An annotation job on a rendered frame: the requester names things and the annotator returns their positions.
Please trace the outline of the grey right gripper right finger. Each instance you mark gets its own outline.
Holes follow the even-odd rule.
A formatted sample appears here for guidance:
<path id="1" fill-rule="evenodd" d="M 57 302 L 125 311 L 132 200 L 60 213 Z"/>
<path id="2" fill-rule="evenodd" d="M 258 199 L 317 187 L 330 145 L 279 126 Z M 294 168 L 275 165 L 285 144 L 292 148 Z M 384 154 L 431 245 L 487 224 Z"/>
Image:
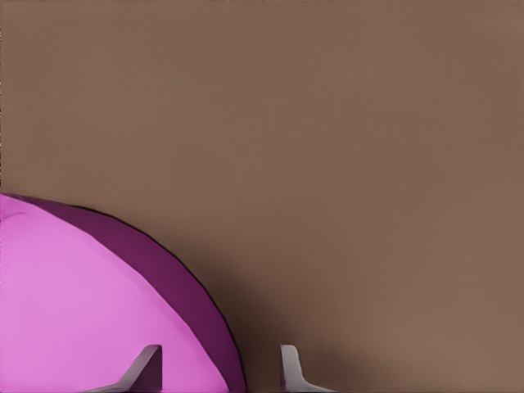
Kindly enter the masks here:
<path id="1" fill-rule="evenodd" d="M 280 387 L 285 393 L 338 393 L 308 382 L 302 372 L 298 349 L 280 345 Z"/>

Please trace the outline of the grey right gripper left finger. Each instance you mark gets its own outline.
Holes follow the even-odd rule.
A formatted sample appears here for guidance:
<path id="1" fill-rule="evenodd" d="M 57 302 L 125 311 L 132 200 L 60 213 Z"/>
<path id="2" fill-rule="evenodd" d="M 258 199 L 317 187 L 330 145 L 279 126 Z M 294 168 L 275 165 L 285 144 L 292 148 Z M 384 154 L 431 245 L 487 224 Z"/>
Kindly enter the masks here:
<path id="1" fill-rule="evenodd" d="M 123 376 L 108 386 L 84 393 L 160 393 L 162 391 L 162 346 L 145 346 Z"/>

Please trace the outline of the pink plate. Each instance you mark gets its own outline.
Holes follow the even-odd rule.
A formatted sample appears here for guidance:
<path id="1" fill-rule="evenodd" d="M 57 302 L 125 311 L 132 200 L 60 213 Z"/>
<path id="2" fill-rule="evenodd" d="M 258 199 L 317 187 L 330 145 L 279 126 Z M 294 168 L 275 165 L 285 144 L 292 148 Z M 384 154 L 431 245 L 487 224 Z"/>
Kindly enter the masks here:
<path id="1" fill-rule="evenodd" d="M 162 378 L 135 391 L 245 393 L 232 333 L 176 255 L 110 215 L 0 193 L 0 393 L 125 390 L 148 346 Z"/>

